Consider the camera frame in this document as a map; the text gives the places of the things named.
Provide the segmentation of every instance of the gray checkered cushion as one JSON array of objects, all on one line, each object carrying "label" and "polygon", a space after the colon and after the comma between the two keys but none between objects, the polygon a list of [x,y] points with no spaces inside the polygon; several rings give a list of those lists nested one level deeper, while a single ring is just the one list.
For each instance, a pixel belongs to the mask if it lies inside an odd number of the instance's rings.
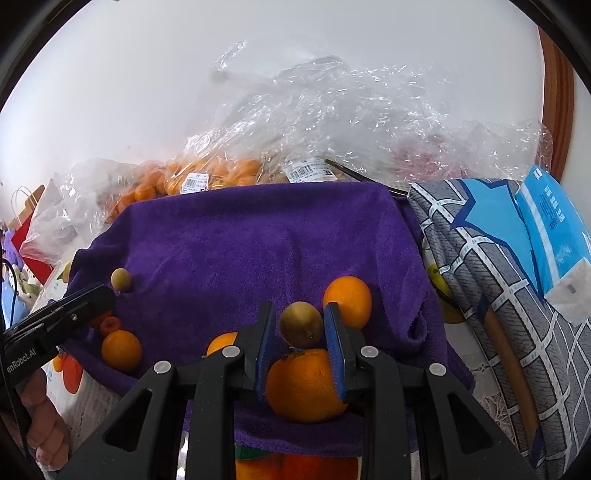
[{"label": "gray checkered cushion", "polygon": [[[515,192],[519,185],[509,181],[508,186]],[[587,321],[573,327],[541,301],[508,249],[471,228],[451,228],[468,200],[461,181],[413,184],[409,200],[440,273],[497,374],[519,450],[530,458],[540,478],[558,479],[591,430],[591,325]],[[541,432],[531,449],[514,393],[482,327],[489,306],[503,325],[534,396]]]}]

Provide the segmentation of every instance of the barcode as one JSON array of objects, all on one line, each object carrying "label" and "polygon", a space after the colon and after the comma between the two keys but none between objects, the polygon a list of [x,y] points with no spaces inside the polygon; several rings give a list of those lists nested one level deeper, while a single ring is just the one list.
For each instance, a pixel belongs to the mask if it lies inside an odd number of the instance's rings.
[{"label": "barcode", "polygon": [[297,180],[305,175],[310,175],[312,173],[314,173],[314,170],[312,170],[312,167],[310,167],[309,165],[303,165],[300,168],[297,168],[296,170],[291,172],[291,178],[293,178],[294,180]]},{"label": "barcode", "polygon": [[187,179],[185,180],[185,187],[192,189],[195,188],[197,185],[199,185],[199,183],[201,183],[199,180],[197,179]]}]

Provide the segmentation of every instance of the barcode label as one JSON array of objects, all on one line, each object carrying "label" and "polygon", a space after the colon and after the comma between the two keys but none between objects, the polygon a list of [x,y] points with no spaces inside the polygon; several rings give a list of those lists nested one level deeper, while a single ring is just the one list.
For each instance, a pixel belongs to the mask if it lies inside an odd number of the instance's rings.
[{"label": "barcode label", "polygon": [[181,187],[181,194],[203,192],[207,190],[209,184],[209,174],[207,173],[190,173],[183,182]]},{"label": "barcode label", "polygon": [[312,181],[335,181],[335,174],[330,167],[319,158],[308,158],[293,162],[283,168],[290,183],[307,183]]}]

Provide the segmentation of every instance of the silver screw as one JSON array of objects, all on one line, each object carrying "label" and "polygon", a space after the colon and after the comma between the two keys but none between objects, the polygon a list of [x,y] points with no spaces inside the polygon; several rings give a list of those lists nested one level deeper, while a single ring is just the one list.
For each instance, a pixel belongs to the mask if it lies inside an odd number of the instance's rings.
[{"label": "silver screw", "polygon": [[429,365],[429,371],[433,375],[436,375],[438,377],[442,377],[443,375],[446,374],[447,368],[445,368],[445,365],[442,365],[442,364],[431,364],[431,365]]},{"label": "silver screw", "polygon": [[233,358],[240,355],[240,349],[236,345],[228,345],[222,350],[222,355],[226,358]]},{"label": "silver screw", "polygon": [[172,365],[170,364],[170,362],[167,362],[166,360],[161,360],[160,362],[156,362],[156,364],[154,365],[154,371],[158,374],[165,374],[171,368],[172,368]]},{"label": "silver screw", "polygon": [[365,358],[376,358],[378,356],[379,350],[371,345],[365,345],[362,349],[361,349],[361,355],[363,355]]}]

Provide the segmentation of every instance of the plastic bag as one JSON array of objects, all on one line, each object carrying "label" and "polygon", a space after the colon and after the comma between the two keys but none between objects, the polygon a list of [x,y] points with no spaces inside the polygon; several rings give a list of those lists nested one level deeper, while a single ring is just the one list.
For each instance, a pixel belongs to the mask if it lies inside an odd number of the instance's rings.
[{"label": "plastic bag", "polygon": [[86,248],[131,203],[164,193],[164,166],[94,158],[55,174],[31,218],[23,257],[57,265]]},{"label": "plastic bag", "polygon": [[[202,98],[221,96],[220,109],[171,164],[169,194],[296,181],[290,174],[301,163],[323,158],[392,187],[458,177],[521,180],[532,164],[549,166],[551,137],[539,122],[447,126],[453,86],[434,69],[352,70],[324,55],[262,77],[258,60],[245,71],[246,51],[264,57],[242,42],[215,63]],[[245,165],[252,170],[243,175]],[[199,187],[183,190],[197,176]]]}]

